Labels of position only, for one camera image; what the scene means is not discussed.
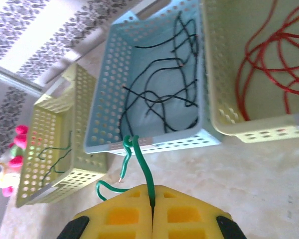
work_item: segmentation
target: red wire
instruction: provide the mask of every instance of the red wire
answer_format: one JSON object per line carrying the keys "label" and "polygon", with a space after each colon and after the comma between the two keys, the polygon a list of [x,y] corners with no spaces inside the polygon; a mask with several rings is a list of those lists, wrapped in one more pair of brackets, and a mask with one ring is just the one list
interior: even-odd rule
{"label": "red wire", "polygon": [[[275,8],[277,6],[277,3],[278,3],[278,0],[273,0],[273,3],[272,3],[272,6],[271,6],[271,9],[270,9],[267,19],[265,20],[263,25],[257,30],[257,32],[246,43],[245,58],[243,59],[241,65],[239,67],[239,70],[238,70],[237,80],[236,80],[236,98],[237,98],[239,110],[241,111],[245,120],[250,120],[247,110],[246,110],[245,99],[246,99],[249,84],[250,84],[253,74],[256,70],[263,71],[275,85],[277,85],[278,87],[280,87],[281,89],[284,90],[284,104],[285,104],[285,109],[286,109],[287,114],[290,114],[290,106],[288,103],[287,93],[299,95],[299,91],[291,89],[291,87],[294,84],[296,84],[296,83],[299,84],[299,76],[297,76],[294,73],[295,70],[299,70],[299,65],[291,67],[287,64],[287,62],[284,58],[282,46],[281,46],[282,40],[286,40],[291,45],[293,45],[299,49],[299,43],[292,40],[292,38],[299,39],[299,35],[285,32],[285,30],[288,27],[290,27],[291,25],[293,25],[299,21],[299,15],[296,16],[295,18],[293,18],[296,15],[296,13],[299,11],[299,6],[296,7],[291,13],[289,13],[287,18],[284,20],[284,23],[281,28],[279,28],[277,31],[275,31],[266,41],[258,44],[256,47],[254,47],[253,49],[250,50],[250,44],[260,34],[260,32],[264,30],[264,28],[270,22],[273,14],[274,14]],[[265,63],[266,50],[267,50],[268,46],[273,42],[277,42],[278,56],[283,65],[283,68],[268,68]],[[256,52],[257,52],[256,58],[253,61],[250,57]],[[241,79],[242,71],[247,62],[252,65],[252,69],[250,70],[250,72],[247,76],[247,79],[244,83],[243,90],[241,93],[240,92],[240,84],[241,84],[241,80],[242,80]],[[273,77],[272,72],[286,72],[291,77],[293,77],[294,80],[292,82],[290,82],[287,86],[284,86],[275,77]]]}

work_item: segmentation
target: black wire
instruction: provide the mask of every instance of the black wire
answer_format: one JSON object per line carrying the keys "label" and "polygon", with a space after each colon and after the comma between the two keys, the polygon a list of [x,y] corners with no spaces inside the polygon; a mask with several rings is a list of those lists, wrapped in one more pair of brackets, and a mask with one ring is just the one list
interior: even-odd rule
{"label": "black wire", "polygon": [[[182,27],[182,29],[180,31],[177,32],[177,23],[180,22],[180,25]],[[188,29],[186,28],[190,23],[193,23],[193,27],[194,27],[194,33],[190,34]],[[183,32],[185,32],[185,34],[187,35],[186,39],[183,40],[180,44],[176,44],[176,38],[182,34]],[[123,133],[122,133],[122,120],[125,119],[127,126],[128,126],[128,130],[130,132],[130,134],[133,136],[133,129],[132,126],[130,124],[129,121],[129,117],[128,117],[128,111],[129,109],[138,101],[138,100],[144,100],[148,110],[146,112],[146,116],[148,115],[149,112],[153,112],[156,116],[158,116],[162,122],[163,122],[163,128],[164,128],[164,132],[168,133],[168,130],[171,131],[178,131],[176,129],[174,129],[173,127],[171,127],[169,125],[169,123],[167,122],[166,119],[166,109],[165,109],[165,105],[164,103],[171,100],[171,99],[175,99],[175,100],[180,100],[184,102],[185,107],[198,107],[197,103],[196,103],[196,99],[197,99],[197,57],[198,57],[198,35],[196,34],[196,22],[194,19],[190,19],[187,23],[184,23],[181,19],[181,11],[178,13],[178,15],[175,18],[174,21],[174,25],[173,25],[173,37],[169,38],[168,40],[161,42],[159,44],[156,45],[152,45],[152,46],[135,46],[135,48],[142,48],[142,49],[149,49],[149,48],[153,48],[153,47],[158,47],[158,46],[162,46],[170,41],[173,41],[173,50],[170,51],[170,53],[174,54],[174,57],[170,57],[170,58],[164,58],[164,59],[157,59],[152,61],[151,63],[149,63],[149,65],[133,80],[133,82],[131,83],[131,85],[128,87],[123,86],[124,89],[128,90],[127,92],[127,96],[126,96],[126,100],[125,100],[125,104],[124,104],[124,110],[122,112],[122,115],[120,117],[119,120],[119,128],[120,128],[120,138],[123,139]],[[188,54],[188,56],[186,57],[185,60],[183,60],[182,58],[180,58],[178,56],[177,50],[184,46],[186,43],[189,43],[189,47],[190,47],[190,52]],[[188,63],[188,61],[190,60],[190,58],[194,56],[194,76],[193,76],[193,80],[188,84],[187,83],[187,79],[186,79],[186,75],[184,73],[184,66]],[[134,84],[140,79],[140,77],[152,66],[153,63],[156,62],[160,62],[160,61],[176,61],[177,66],[176,67],[164,67],[164,68],[160,68],[158,70],[155,70],[153,73],[151,73],[151,75],[147,78],[146,82],[145,82],[145,87],[143,92],[141,93],[137,93],[134,90],[132,90]],[[157,93],[155,93],[154,91],[148,90],[148,86],[149,83],[151,81],[151,79],[153,78],[153,76],[163,70],[178,70],[180,72],[181,75],[181,79],[183,82],[183,88],[181,90],[179,90],[178,92],[174,93],[174,94],[170,94],[170,95],[164,95],[164,96],[159,96]],[[188,88],[190,86],[193,85],[194,88],[194,96],[193,99],[190,99],[189,96],[189,92],[188,92]],[[184,97],[180,97],[178,96],[178,94],[180,94],[181,92],[185,92],[185,98]],[[128,101],[130,98],[130,93],[134,94],[136,96],[136,98],[128,105]],[[156,99],[149,99],[147,97],[148,94],[154,95],[156,97]],[[158,113],[156,110],[153,109],[153,107],[158,104],[161,108],[161,113]],[[185,129],[189,129],[194,127],[198,122],[198,117]]]}

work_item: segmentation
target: yellow plastic basket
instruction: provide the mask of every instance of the yellow plastic basket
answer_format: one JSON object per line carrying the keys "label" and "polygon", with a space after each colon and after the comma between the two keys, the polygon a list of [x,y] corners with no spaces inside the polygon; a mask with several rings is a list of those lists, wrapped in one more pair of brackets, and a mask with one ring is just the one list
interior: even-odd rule
{"label": "yellow plastic basket", "polygon": [[[33,107],[28,132],[16,206],[57,202],[102,177],[106,171],[106,154],[85,154],[83,138],[96,79],[85,69],[72,64],[60,79]],[[42,179],[67,150],[71,136],[71,151],[54,170]]]}
{"label": "yellow plastic basket", "polygon": [[[246,143],[299,137],[299,96],[289,94],[293,115],[286,115],[283,91],[272,84],[265,74],[255,73],[247,94],[246,106],[251,121],[244,120],[236,101],[235,82],[240,63],[245,56],[245,44],[264,23],[272,1],[202,2],[211,119],[214,127],[219,132],[235,135]],[[265,28],[264,35],[257,39],[260,42],[265,40],[298,5],[299,0],[278,1],[273,19]],[[293,27],[290,29],[299,32],[299,24]],[[292,60],[297,64],[299,54],[290,53],[288,57],[293,57]],[[275,65],[275,60],[275,57],[266,57],[268,66]]]}

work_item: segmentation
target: pink pom pom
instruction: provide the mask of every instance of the pink pom pom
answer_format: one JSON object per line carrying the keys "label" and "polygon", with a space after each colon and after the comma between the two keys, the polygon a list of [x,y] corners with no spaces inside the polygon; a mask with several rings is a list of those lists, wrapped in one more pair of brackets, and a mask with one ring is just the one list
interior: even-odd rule
{"label": "pink pom pom", "polygon": [[19,168],[23,165],[23,157],[22,156],[17,156],[10,160],[8,163],[8,166],[11,168]]}
{"label": "pink pom pom", "polygon": [[15,132],[17,134],[27,134],[28,133],[28,126],[26,125],[19,125],[15,128]]}
{"label": "pink pom pom", "polygon": [[14,138],[16,146],[26,149],[26,134],[19,134]]}
{"label": "pink pom pom", "polygon": [[2,188],[2,194],[4,197],[10,197],[13,193],[13,187]]}

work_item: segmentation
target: stuffed toy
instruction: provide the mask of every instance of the stuffed toy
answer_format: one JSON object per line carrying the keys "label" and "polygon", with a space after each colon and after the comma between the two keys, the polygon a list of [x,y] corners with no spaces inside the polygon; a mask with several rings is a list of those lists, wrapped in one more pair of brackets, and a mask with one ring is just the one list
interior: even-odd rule
{"label": "stuffed toy", "polygon": [[19,125],[16,129],[16,137],[9,149],[0,157],[0,188],[5,197],[10,197],[18,188],[20,173],[23,165],[23,155],[26,149],[26,134],[28,127]]}

